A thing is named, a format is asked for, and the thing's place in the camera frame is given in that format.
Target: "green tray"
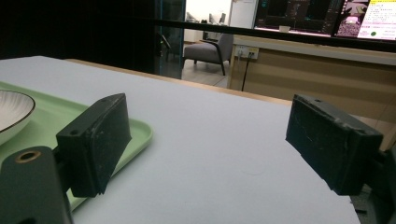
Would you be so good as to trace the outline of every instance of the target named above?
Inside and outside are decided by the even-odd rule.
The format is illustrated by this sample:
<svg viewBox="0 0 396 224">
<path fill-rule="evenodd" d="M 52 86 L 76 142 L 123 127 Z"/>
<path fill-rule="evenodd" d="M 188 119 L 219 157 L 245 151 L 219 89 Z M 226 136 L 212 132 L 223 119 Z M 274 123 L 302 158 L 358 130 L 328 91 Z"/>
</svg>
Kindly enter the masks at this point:
<svg viewBox="0 0 396 224">
<path fill-rule="evenodd" d="M 35 99 L 35 111 L 32 119 L 22 131 L 0 146 L 0 163 L 12 153 L 28 147 L 46 146 L 55 148 L 58 145 L 55 137 L 56 133 L 88 108 L 86 105 L 27 90 L 5 82 L 0 82 L 0 90 L 22 92 Z M 125 148 L 114 174 L 144 149 L 152 138 L 152 130 L 146 123 L 136 119 L 130 119 L 129 122 L 133 139 Z M 67 192 L 67 196 L 72 209 L 75 209 L 85 200 L 73 197 L 70 190 Z"/>
</svg>

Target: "screen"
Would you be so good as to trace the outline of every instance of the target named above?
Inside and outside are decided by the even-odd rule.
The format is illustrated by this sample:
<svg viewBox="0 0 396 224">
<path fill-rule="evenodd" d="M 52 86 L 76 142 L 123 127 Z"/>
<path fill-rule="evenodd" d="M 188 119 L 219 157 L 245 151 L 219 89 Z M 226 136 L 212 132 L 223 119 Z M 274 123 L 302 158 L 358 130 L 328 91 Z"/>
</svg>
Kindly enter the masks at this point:
<svg viewBox="0 0 396 224">
<path fill-rule="evenodd" d="M 331 36 L 344 0 L 260 0 L 255 28 L 290 33 Z"/>
<path fill-rule="evenodd" d="M 224 21 L 225 21 L 225 13 L 221 13 L 221 18 L 219 23 L 224 23 Z"/>
<path fill-rule="evenodd" d="M 396 0 L 345 0 L 334 35 L 396 40 Z"/>
<path fill-rule="evenodd" d="M 186 21 L 188 22 L 198 22 L 198 20 L 196 20 L 190 12 L 186 12 Z"/>
<path fill-rule="evenodd" d="M 217 23 L 215 22 L 215 19 L 214 19 L 213 16 L 212 16 L 212 13 L 209 13 L 209 22 L 212 23 L 212 24 L 217 24 Z"/>
</svg>

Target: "cup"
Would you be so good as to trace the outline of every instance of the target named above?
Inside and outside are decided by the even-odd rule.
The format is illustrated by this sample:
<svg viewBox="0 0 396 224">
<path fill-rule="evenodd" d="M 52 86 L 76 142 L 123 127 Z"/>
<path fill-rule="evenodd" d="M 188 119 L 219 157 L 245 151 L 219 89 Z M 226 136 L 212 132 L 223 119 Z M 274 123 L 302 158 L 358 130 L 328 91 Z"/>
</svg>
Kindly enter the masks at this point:
<svg viewBox="0 0 396 224">
<path fill-rule="evenodd" d="M 288 33 L 290 30 L 289 26 L 279 26 L 279 32 Z"/>
</svg>

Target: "tabletop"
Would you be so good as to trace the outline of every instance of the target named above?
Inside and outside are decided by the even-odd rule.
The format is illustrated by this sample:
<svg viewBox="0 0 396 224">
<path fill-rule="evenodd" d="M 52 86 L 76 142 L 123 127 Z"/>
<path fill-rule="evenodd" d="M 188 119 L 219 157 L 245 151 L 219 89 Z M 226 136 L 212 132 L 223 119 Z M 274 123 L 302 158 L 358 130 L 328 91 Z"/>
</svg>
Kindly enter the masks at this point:
<svg viewBox="0 0 396 224">
<path fill-rule="evenodd" d="M 359 223 L 285 141 L 289 105 L 39 56 L 0 61 L 0 80 L 84 105 L 125 92 L 153 129 L 76 223 Z"/>
</svg>

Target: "power outlet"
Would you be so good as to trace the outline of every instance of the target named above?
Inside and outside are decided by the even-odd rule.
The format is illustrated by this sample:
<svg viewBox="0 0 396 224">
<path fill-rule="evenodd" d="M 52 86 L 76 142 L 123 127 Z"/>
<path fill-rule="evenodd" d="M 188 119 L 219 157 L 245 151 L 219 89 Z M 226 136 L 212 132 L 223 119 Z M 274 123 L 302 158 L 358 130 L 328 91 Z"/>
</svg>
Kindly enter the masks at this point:
<svg viewBox="0 0 396 224">
<path fill-rule="evenodd" d="M 252 59 L 257 59 L 259 57 L 259 48 L 237 45 L 235 48 L 235 56 L 242 58 L 248 58 L 249 53 L 251 53 Z"/>
</svg>

